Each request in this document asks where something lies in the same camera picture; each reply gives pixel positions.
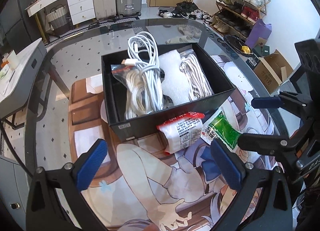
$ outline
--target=open cardboard box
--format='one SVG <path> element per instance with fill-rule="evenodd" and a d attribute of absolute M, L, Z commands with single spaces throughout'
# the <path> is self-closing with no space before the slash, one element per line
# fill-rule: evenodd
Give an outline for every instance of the open cardboard box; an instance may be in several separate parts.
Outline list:
<path fill-rule="evenodd" d="M 273 93 L 293 72 L 292 67 L 278 50 L 268 56 L 259 57 L 259 60 L 253 71 L 269 93 Z"/>

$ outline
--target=laundry basket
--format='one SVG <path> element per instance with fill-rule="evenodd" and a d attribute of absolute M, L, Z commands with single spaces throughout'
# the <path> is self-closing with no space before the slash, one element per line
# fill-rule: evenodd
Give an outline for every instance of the laundry basket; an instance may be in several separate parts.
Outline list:
<path fill-rule="evenodd" d="M 68 14 L 68 9 L 62 5 L 60 8 L 53 8 L 50 14 L 46 16 L 51 30 L 56 36 L 63 35 L 70 30 L 69 23 L 66 15 Z"/>

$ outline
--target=yellow object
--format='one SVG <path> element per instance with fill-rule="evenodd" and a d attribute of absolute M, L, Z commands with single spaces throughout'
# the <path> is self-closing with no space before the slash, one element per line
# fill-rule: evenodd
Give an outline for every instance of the yellow object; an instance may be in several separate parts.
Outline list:
<path fill-rule="evenodd" d="M 247 46 L 242 46 L 241 51 L 246 53 L 246 54 L 250 54 L 251 53 L 250 48 L 248 48 Z"/>

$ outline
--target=open black box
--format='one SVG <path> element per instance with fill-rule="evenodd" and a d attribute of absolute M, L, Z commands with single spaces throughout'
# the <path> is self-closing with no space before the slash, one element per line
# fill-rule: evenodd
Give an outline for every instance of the open black box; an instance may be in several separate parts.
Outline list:
<path fill-rule="evenodd" d="M 190 44 L 158 45 L 158 52 L 161 55 L 188 45 Z M 233 92 L 233 84 L 215 61 L 197 43 L 191 45 L 214 95 L 129 120 L 124 118 L 127 88 L 113 77 L 110 66 L 121 64 L 122 60 L 128 58 L 128 52 L 124 50 L 102 56 L 103 91 L 108 123 L 121 141 L 156 133 L 157 125 L 186 112 L 213 114 Z M 147 52 L 141 53 L 140 57 L 149 60 Z"/>

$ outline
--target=red shoe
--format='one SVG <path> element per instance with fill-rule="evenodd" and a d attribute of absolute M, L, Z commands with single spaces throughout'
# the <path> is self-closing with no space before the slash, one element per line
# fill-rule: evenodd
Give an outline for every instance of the red shoe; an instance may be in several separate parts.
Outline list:
<path fill-rule="evenodd" d="M 252 9 L 248 17 L 248 20 L 251 21 L 252 23 L 256 23 L 258 19 L 259 19 L 258 11 Z"/>
<path fill-rule="evenodd" d="M 247 7 L 247 6 L 244 6 L 243 9 L 242 9 L 242 12 L 241 12 L 241 16 L 242 17 L 245 17 L 245 18 L 248 18 L 248 16 L 250 15 L 252 9 Z"/>

